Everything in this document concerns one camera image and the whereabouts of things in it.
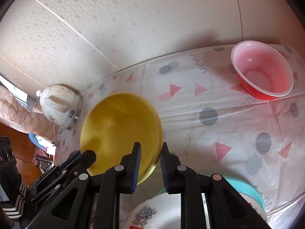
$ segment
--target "wooden floor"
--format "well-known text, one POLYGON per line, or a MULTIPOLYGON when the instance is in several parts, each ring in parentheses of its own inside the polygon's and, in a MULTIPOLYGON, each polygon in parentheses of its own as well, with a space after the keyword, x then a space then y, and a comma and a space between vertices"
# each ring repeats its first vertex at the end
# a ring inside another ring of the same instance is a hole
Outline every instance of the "wooden floor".
POLYGON ((13 153, 17 160, 17 168, 25 183, 30 185, 42 173, 32 163, 36 146, 30 141, 29 135, 0 123, 0 136, 9 137, 13 153))

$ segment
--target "beige curtain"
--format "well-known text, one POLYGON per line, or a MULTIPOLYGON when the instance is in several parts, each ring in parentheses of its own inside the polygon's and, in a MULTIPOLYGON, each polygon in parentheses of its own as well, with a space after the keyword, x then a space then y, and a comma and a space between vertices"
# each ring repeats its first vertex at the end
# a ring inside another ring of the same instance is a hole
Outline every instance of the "beige curtain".
POLYGON ((54 124, 43 114, 32 112, 21 106, 14 95, 0 86, 0 122, 18 131, 39 135, 50 142, 54 141, 54 124))

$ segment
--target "white bowl rim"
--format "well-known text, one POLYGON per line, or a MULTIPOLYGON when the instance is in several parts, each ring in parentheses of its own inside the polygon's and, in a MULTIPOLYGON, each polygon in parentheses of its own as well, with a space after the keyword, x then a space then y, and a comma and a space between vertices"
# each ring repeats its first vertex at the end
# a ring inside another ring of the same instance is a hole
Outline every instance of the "white bowl rim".
POLYGON ((292 90, 292 87, 293 87, 293 74, 292 74, 292 70, 288 64, 288 62, 286 61, 286 59, 277 51, 275 50, 273 47, 265 44, 265 43, 262 43, 262 42, 259 42, 259 41, 255 41, 255 40, 245 40, 245 41, 242 41, 242 42, 239 42, 238 44, 236 44, 232 51, 231 51, 231 61, 232 61, 232 64, 234 66, 234 69, 237 71, 237 73, 241 76, 241 78, 247 82, 251 87, 255 88, 256 90, 258 90, 259 92, 263 93, 263 94, 266 94, 266 95, 270 95, 270 96, 274 96, 274 97, 281 97, 281 96, 284 96, 284 95, 287 95, 289 94, 289 92, 292 90), (255 43, 255 44, 261 44, 261 45, 265 45, 269 50, 271 50, 272 52, 274 52, 275 54, 279 55, 283 60, 284 62, 287 64, 287 66, 289 67, 289 70, 290 70, 290 79, 291 79, 291 84, 289 86, 289 88, 282 92, 282 93, 273 93, 273 92, 269 92, 269 91, 266 91, 264 89, 261 89, 259 88, 258 86, 256 86, 254 83, 250 82, 242 73, 241 71, 237 68, 236 64, 235 64, 235 61, 234 61, 234 51, 235 49, 242 45, 242 44, 249 44, 249 43, 255 43))

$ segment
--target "wallpaper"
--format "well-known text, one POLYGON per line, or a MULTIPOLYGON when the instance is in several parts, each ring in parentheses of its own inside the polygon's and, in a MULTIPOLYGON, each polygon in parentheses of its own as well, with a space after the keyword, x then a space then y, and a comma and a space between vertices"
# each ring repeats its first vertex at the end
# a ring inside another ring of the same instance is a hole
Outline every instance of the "wallpaper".
POLYGON ((0 74, 35 97, 114 72, 244 39, 293 46, 305 33, 285 0, 16 0, 0 23, 0 74))

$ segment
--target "red bowl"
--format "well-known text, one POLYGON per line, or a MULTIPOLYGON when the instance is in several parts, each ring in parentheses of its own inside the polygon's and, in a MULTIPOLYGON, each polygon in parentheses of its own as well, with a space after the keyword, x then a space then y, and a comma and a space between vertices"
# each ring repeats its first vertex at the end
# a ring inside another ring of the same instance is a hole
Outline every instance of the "red bowl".
POLYGON ((233 47, 231 60, 241 84, 257 99, 274 100, 292 89, 289 64, 269 45, 258 41, 240 42, 233 47))

